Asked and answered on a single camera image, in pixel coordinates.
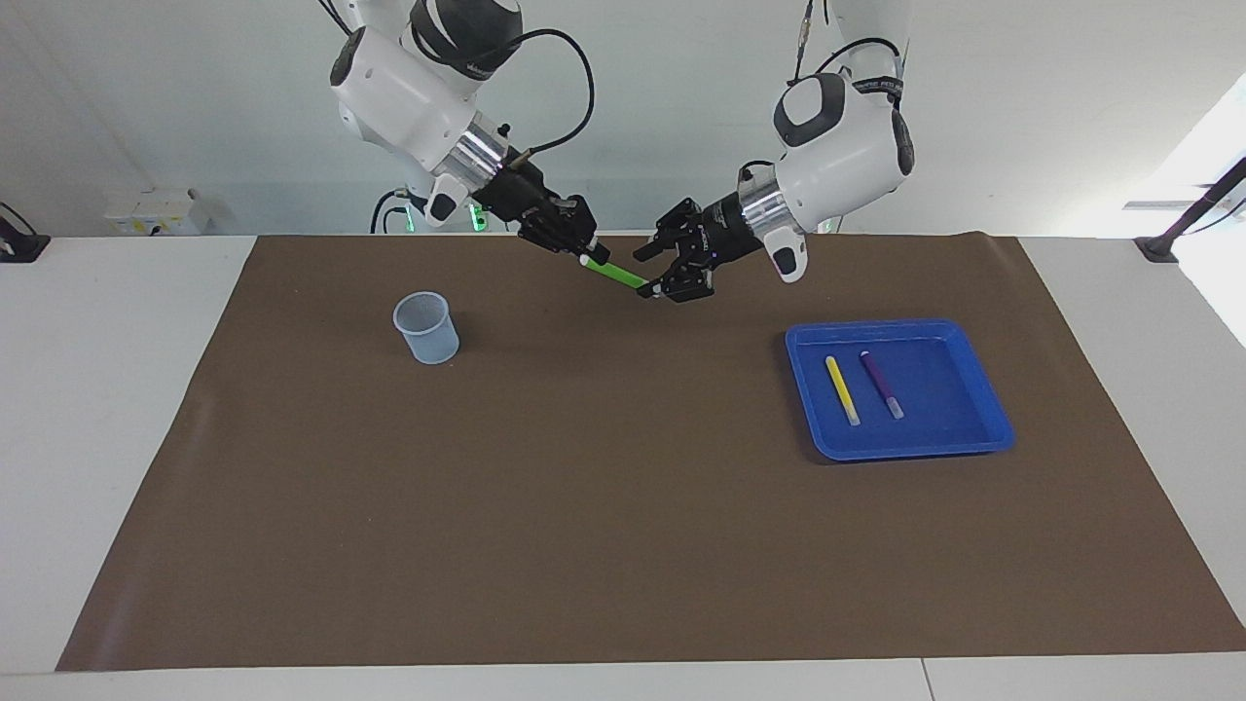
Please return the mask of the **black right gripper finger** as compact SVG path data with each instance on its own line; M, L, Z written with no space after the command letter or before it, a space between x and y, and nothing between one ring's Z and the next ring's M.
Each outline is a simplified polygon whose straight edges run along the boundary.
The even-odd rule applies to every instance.
M547 242L552 245L597 245L597 223L582 195L547 195Z
M518 237L546 249L546 252L588 259L596 265L606 265L611 261L609 248L601 243L597 225L592 222L557 222L556 225L526 222L520 227Z

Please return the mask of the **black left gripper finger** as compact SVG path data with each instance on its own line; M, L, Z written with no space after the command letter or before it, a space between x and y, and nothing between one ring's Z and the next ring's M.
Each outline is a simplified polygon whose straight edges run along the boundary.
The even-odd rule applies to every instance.
M677 256L677 261L663 275L645 281L638 288L643 299L663 298L677 305L714 296L713 270L703 259Z
M701 207L685 197L657 222L655 232L633 252L635 261L650 261L663 252L693 252L701 243Z

